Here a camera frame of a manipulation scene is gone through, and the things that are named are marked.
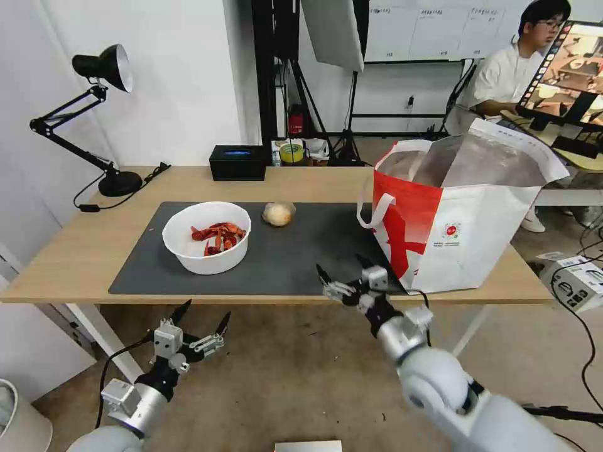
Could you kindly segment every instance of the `lamp base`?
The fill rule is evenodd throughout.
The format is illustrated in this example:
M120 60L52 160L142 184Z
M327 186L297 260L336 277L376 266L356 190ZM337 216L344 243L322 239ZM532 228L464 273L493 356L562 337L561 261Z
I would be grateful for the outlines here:
M131 171L115 171L108 173L99 182L99 192L103 196L115 198L126 196L140 190L143 185L142 178Z

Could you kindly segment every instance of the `black desk mat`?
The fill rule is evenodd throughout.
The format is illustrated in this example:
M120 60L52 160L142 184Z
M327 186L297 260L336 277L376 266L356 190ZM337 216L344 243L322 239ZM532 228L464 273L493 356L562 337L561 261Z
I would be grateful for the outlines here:
M245 258L216 275L186 270L163 245L161 231L172 215L194 203L164 202L145 228L111 294L137 295L320 295L316 264L333 279L361 275L358 253L389 269L370 230L356 220L356 204L296 203L291 224L274 228L262 221L265 203L237 203L249 212L251 233ZM370 206L363 216L370 214Z

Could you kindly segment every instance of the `onion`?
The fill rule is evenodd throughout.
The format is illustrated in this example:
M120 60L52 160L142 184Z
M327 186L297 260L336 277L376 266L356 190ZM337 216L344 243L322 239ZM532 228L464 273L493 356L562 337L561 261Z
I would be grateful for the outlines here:
M292 203L268 203L264 207L262 218L272 226L283 227L291 222L294 213L295 206Z

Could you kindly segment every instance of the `bag handle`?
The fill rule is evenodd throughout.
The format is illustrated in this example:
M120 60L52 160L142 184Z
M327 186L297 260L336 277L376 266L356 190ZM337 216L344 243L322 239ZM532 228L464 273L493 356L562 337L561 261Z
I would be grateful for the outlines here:
M375 226L381 224L381 222L383 221L383 217L385 217L385 214L388 211L390 204L395 204L396 199L388 193L383 193L381 199L377 203L375 211L372 213L371 221L368 223L365 222L364 219L362 219L360 212L362 211L362 206L364 205L364 192L366 190L367 184L368 180L364 183L364 187L362 187L362 192L360 193L360 198L358 199L358 204L356 206L356 219L358 219L360 226L362 226L363 228L373 229Z

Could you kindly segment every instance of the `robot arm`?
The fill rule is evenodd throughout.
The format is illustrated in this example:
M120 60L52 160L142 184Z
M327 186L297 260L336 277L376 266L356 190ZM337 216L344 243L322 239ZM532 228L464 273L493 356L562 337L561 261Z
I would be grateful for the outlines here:
M533 416L507 397L491 394L445 350L427 346L433 313L425 306L401 313L388 298L388 273L363 262L362 277L344 284L317 266L326 297L356 307L396 367L402 395L461 451L570 452Z
M157 427L165 406L174 396L174 388L191 363L202 361L224 346L230 313L222 319L213 335L198 338L178 327L191 301L179 306L171 318L161 320L153 332L155 354L149 372L132 385L112 379L100 393L109 406L109 417L117 426L97 428L79 438L67 452L139 452L142 440Z

